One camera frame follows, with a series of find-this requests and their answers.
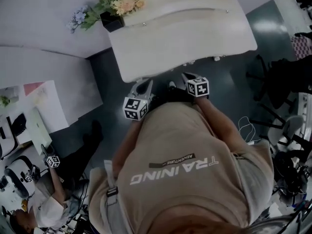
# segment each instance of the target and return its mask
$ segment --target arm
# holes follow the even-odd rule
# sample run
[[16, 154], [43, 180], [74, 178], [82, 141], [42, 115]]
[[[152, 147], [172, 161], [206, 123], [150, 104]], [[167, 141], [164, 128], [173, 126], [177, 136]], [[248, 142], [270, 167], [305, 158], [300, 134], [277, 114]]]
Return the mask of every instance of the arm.
[[202, 110], [213, 132], [226, 143], [231, 151], [248, 146], [234, 123], [224, 113], [215, 108], [209, 100], [205, 97], [198, 97], [195, 102]]
[[49, 167], [51, 177], [52, 177], [52, 182], [54, 185], [55, 192], [52, 194], [52, 197], [60, 204], [63, 205], [65, 199], [66, 199], [66, 194], [63, 189], [62, 183], [59, 179], [59, 176], [57, 172], [55, 171], [54, 168]]
[[137, 143], [137, 137], [141, 131], [143, 121], [133, 121], [128, 133], [121, 143], [121, 146], [116, 151], [113, 157], [113, 173], [114, 177], [118, 177], [127, 157], [134, 150]]

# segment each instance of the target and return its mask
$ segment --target seated person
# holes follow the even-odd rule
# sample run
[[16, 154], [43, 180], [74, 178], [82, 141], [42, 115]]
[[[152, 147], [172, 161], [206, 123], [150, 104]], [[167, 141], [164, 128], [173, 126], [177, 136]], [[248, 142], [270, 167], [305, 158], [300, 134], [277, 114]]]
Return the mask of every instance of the seated person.
[[[170, 102], [132, 123], [112, 160], [121, 210], [136, 234], [234, 234], [251, 225], [273, 191], [267, 141], [248, 145], [205, 97]], [[107, 233], [105, 169], [90, 173], [89, 218]]]
[[84, 135], [84, 145], [75, 153], [61, 159], [57, 170], [49, 167], [49, 173], [36, 182], [36, 189], [27, 204], [27, 212], [14, 211], [10, 218], [17, 234], [33, 233], [36, 227], [59, 229], [77, 213], [79, 202], [71, 197], [98, 145], [103, 140], [101, 125], [92, 123], [92, 134]]

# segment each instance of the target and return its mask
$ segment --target white table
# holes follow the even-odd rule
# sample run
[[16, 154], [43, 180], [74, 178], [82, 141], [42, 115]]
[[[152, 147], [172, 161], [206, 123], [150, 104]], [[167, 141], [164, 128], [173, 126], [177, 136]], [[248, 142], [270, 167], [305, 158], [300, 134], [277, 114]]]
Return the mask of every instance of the white table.
[[147, 0], [124, 22], [109, 34], [124, 82], [205, 57], [257, 49], [237, 0]]

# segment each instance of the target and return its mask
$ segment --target beige t-shirt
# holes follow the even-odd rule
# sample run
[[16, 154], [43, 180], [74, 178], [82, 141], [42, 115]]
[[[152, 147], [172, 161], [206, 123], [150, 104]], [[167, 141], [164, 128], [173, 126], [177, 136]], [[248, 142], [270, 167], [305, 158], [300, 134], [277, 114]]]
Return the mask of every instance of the beige t-shirt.
[[160, 212], [186, 204], [237, 226], [251, 224], [272, 194], [270, 151], [264, 143], [231, 152], [186, 104], [167, 103], [148, 114], [117, 182], [134, 233], [146, 234]]

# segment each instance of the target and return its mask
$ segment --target bag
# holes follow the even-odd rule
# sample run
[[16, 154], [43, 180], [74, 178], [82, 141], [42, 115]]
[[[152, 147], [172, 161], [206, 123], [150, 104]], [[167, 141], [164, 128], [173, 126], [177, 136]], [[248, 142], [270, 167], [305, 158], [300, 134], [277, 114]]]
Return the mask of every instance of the bag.
[[107, 234], [133, 234], [123, 204], [118, 194], [118, 187], [113, 176], [113, 165], [110, 160], [104, 161], [109, 190], [100, 201], [100, 211]]

